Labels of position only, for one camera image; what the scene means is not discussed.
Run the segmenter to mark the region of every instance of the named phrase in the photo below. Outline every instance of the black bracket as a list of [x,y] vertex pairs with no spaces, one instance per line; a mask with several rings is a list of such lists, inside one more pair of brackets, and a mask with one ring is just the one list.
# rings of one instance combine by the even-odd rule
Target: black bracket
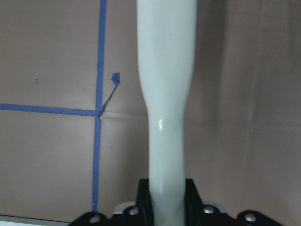
[[[237,219],[212,205],[204,205],[192,179],[186,179],[186,226],[283,226],[267,216],[252,210],[239,213]],[[153,226],[153,212],[148,179],[140,179],[136,205],[126,208],[122,214],[108,219],[104,214],[89,212],[69,226]]]

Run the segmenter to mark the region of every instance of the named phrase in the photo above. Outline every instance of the black plastic base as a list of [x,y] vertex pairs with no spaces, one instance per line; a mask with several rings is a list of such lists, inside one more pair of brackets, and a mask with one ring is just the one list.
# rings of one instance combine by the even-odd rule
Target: black plastic base
[[[256,211],[244,211],[237,219],[221,213],[215,206],[204,205],[192,179],[186,179],[186,226],[282,226]],[[122,214],[110,219],[104,214],[89,212],[69,226],[153,226],[153,213],[148,179],[140,179],[136,205],[126,208]]]

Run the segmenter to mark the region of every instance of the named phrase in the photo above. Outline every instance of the metal screw head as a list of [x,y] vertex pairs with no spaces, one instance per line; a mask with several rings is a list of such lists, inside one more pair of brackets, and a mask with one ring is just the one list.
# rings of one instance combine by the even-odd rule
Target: metal screw head
[[100,221],[100,216],[99,215],[95,215],[94,217],[92,217],[91,219],[90,219],[90,223],[91,224],[95,224],[95,223],[97,223],[97,222],[99,222]]
[[245,215],[245,220],[248,222],[255,222],[256,221],[256,216],[252,213],[248,213]]
[[204,211],[204,213],[206,213],[206,214],[213,214],[214,209],[213,209],[212,206],[205,206],[205,207],[203,208],[203,211]]
[[137,215],[139,213],[139,210],[137,207],[134,207],[134,208],[130,209],[129,213],[131,215]]

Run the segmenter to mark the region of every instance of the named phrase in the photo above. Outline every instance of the blue tape line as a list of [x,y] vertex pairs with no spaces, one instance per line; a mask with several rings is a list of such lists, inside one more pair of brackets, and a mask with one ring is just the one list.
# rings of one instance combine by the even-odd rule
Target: blue tape line
[[100,136],[101,121],[100,111],[103,101],[103,66],[104,66],[104,38],[105,38],[105,19],[107,1],[101,0],[99,13],[99,34],[98,34],[98,60],[97,60],[97,84],[96,84],[96,104],[95,109],[99,112],[95,117],[94,132],[94,153],[93,153],[93,178],[92,178],[92,211],[97,211],[98,205],[98,183],[99,183],[99,160],[100,160]]
[[50,114],[68,114],[68,115],[80,115],[95,117],[97,111],[94,110],[81,110],[72,108],[59,108],[59,107],[41,107],[30,105],[11,105],[0,104],[0,110],[9,111],[21,111],[21,112],[38,112],[38,113],[50,113]]
[[115,90],[117,89],[118,85],[120,84],[120,76],[119,73],[113,73],[113,76],[111,78],[112,82],[115,84],[115,88],[113,89],[113,91],[111,92],[111,94],[109,95],[108,99],[106,100],[106,102],[103,104],[102,106],[102,110],[100,111],[100,116],[102,116],[102,114],[105,111],[105,108],[107,107],[109,101],[112,99],[113,94],[115,93]]

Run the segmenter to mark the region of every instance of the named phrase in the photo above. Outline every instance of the glossy cylindrical rod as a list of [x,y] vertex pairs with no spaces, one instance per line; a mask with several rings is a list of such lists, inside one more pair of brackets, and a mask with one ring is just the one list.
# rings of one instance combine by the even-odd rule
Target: glossy cylindrical rod
[[137,0],[155,226],[185,225],[183,116],[194,64],[196,11],[196,0]]

